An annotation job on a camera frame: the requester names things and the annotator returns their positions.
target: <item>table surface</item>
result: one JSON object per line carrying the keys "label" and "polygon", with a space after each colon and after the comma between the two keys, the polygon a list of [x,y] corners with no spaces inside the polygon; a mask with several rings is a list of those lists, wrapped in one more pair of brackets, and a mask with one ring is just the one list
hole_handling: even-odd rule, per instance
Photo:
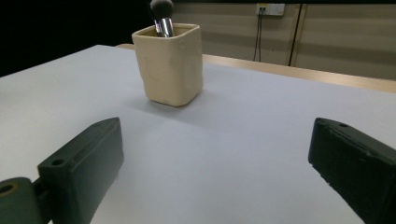
{"label": "table surface", "polygon": [[38,178],[51,153],[119,117],[125,162],[93,224],[363,223],[308,163],[313,123],[342,121],[396,148],[394,83],[378,91],[210,59],[203,91],[179,108],[147,99],[129,49],[95,46],[1,77],[0,179]]}

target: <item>power outlet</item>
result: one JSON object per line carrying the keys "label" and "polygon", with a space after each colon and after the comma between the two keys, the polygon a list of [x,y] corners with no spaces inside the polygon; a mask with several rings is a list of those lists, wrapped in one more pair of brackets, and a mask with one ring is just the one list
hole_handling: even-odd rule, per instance
{"label": "power outlet", "polygon": [[264,8],[262,15],[266,16],[283,16],[285,4],[268,4],[258,3],[256,6],[256,15],[260,14],[260,9]]}

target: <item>beige wall panel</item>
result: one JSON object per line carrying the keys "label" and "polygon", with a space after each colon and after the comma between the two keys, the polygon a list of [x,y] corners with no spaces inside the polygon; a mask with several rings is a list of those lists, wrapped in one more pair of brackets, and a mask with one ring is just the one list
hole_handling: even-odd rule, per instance
{"label": "beige wall panel", "polygon": [[308,5],[295,66],[396,79],[396,5]]}
{"label": "beige wall panel", "polygon": [[[263,17],[262,62],[288,63],[294,8],[286,5],[283,17]],[[175,4],[173,22],[200,25],[205,54],[253,60],[255,13],[255,4]]]}

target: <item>brush bristles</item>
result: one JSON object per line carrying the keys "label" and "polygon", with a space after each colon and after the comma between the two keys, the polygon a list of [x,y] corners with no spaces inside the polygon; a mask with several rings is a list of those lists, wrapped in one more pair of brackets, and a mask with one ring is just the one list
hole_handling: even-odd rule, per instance
{"label": "brush bristles", "polygon": [[172,18],[173,3],[171,0],[152,0],[150,6],[157,20]]}

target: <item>beige cup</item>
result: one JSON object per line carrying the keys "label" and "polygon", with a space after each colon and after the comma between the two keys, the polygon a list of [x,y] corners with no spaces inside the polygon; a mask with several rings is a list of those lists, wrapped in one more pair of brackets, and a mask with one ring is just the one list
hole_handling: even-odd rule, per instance
{"label": "beige cup", "polygon": [[173,37],[157,37],[151,26],[133,33],[132,39],[147,97],[181,106],[204,85],[201,29],[194,24],[174,23],[173,27]]}

